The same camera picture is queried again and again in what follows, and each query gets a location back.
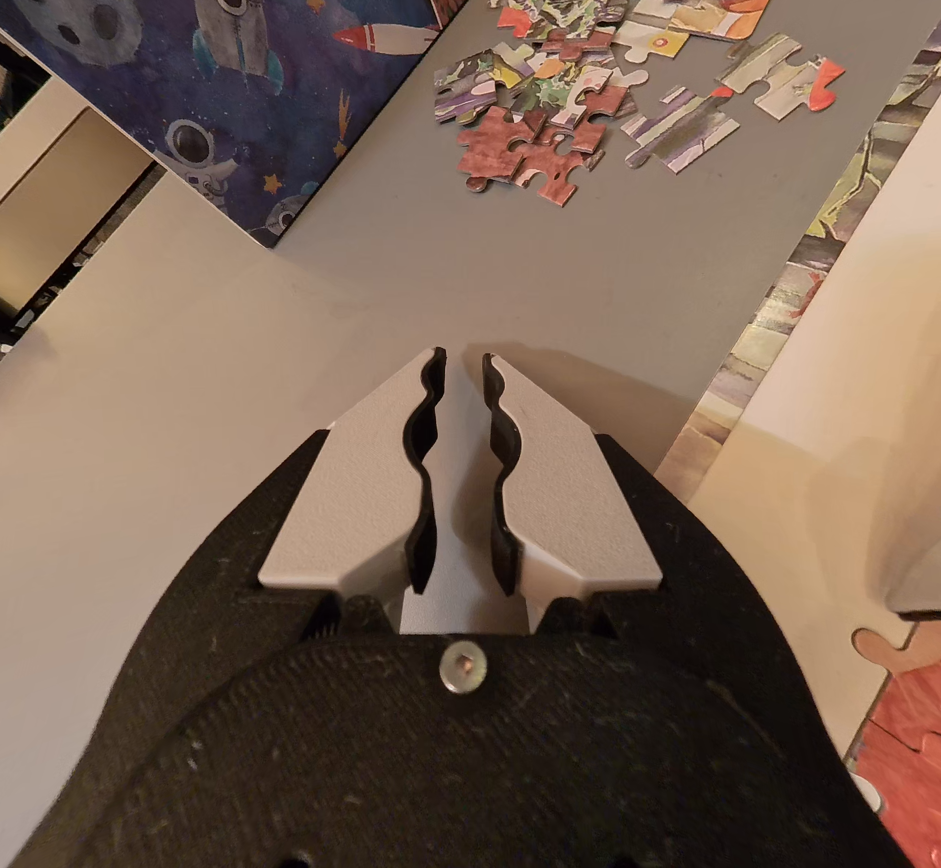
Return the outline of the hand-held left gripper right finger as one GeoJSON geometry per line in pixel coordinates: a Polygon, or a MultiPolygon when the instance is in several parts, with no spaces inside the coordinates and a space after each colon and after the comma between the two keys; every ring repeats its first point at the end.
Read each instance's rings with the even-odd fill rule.
{"type": "Polygon", "coordinates": [[[502,590],[527,607],[656,590],[663,571],[594,430],[504,358],[482,361],[500,462],[490,549],[502,590]]]}

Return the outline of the joined orange puzzle pieces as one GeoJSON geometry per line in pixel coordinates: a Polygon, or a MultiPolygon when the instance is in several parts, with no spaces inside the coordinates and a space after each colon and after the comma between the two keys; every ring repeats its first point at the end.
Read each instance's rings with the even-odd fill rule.
{"type": "Polygon", "coordinates": [[[940,622],[915,615],[900,647],[860,628],[853,648],[887,674],[847,763],[883,826],[914,866],[940,865],[940,622]]]}

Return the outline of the printed puzzle storage box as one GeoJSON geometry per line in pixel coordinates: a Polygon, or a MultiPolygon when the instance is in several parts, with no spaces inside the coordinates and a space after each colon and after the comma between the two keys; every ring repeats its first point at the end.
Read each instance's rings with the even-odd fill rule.
{"type": "Polygon", "coordinates": [[[1,0],[2,30],[266,248],[467,0],[1,0]]]}

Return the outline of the pile of puzzle pieces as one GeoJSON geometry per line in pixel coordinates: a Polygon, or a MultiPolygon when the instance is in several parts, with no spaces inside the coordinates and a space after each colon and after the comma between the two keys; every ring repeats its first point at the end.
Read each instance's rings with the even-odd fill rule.
{"type": "Polygon", "coordinates": [[[828,109],[832,84],[844,69],[812,55],[775,32],[754,36],[770,0],[489,0],[500,11],[498,26],[518,44],[498,41],[434,76],[434,117],[462,128],[457,170],[466,187],[482,192],[491,183],[526,187],[543,177],[539,194],[558,206],[575,192],[573,169],[593,169],[604,152],[604,124],[621,119],[636,147],[626,165],[639,169],[657,158],[674,173],[736,132],[723,109],[756,86],[755,105],[776,121],[799,107],[828,109]],[[677,86],[646,116],[631,90],[648,73],[621,71],[616,51],[632,66],[654,55],[672,59],[691,38],[729,45],[726,65],[705,96],[677,86]]]}

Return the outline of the white shelf unit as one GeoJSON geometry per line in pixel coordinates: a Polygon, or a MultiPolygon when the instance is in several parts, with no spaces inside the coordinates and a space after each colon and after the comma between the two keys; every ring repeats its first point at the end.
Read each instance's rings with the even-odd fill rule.
{"type": "Polygon", "coordinates": [[[1,357],[166,169],[5,33],[1,47],[1,357]]]}

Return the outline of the puzzle frame tray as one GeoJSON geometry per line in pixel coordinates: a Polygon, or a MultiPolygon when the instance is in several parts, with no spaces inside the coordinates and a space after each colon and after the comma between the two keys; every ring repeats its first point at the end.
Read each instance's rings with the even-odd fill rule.
{"type": "Polygon", "coordinates": [[[853,633],[900,647],[939,614],[939,55],[937,26],[656,472],[768,604],[848,769],[887,677],[853,633]]]}

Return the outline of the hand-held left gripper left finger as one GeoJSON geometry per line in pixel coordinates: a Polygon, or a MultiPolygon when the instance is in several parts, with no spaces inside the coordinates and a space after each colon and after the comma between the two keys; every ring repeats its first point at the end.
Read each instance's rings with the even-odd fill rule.
{"type": "Polygon", "coordinates": [[[427,348],[335,420],[258,573],[343,598],[423,594],[437,553],[430,475],[446,352],[427,348]]]}

